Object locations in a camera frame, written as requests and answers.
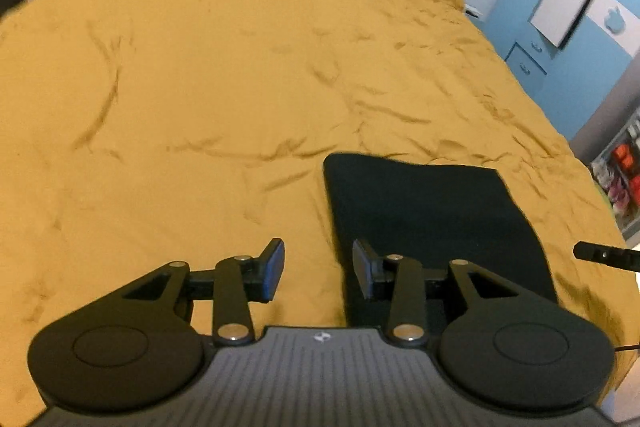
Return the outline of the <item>blue bedside drawer cabinet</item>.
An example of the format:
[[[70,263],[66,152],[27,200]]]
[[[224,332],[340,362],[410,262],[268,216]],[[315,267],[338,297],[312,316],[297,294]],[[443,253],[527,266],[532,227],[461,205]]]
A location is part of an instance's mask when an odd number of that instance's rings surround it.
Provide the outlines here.
[[[547,78],[544,69],[518,43],[514,43],[510,49],[506,64],[524,91],[535,98]]]

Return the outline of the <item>black pants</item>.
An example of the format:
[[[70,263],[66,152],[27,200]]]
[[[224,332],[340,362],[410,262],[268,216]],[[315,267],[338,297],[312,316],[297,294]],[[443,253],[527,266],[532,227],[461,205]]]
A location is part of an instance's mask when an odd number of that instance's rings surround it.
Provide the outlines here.
[[[496,170],[335,153],[323,161],[323,179],[348,325],[382,325],[390,309],[363,298],[352,265],[357,239],[380,256],[403,255],[426,269],[470,260],[552,303],[558,300],[544,248]]]

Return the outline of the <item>blue wardrobe with white stripe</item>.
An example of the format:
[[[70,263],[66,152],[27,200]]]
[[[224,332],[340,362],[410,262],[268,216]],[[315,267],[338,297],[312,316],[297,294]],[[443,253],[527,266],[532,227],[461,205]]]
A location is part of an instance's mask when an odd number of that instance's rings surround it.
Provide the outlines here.
[[[483,32],[571,140],[639,53],[639,0],[497,0]]]

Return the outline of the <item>mustard yellow bed cover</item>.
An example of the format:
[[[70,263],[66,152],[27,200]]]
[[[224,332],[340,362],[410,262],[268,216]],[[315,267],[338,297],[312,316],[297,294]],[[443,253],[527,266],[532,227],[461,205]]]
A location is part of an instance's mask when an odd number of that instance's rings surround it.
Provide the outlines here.
[[[461,0],[32,0],[1,22],[1,421],[42,408],[43,326],[171,260],[284,240],[257,325],[345,321],[322,162],[494,168],[566,309],[626,345],[634,276],[587,168]]]

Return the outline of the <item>shelf with colourful items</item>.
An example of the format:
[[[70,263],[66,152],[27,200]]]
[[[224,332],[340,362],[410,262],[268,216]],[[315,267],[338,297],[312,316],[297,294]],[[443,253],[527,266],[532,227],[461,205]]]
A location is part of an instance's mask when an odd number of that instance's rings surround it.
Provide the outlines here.
[[[639,233],[639,109],[624,122],[589,170],[627,243]]]

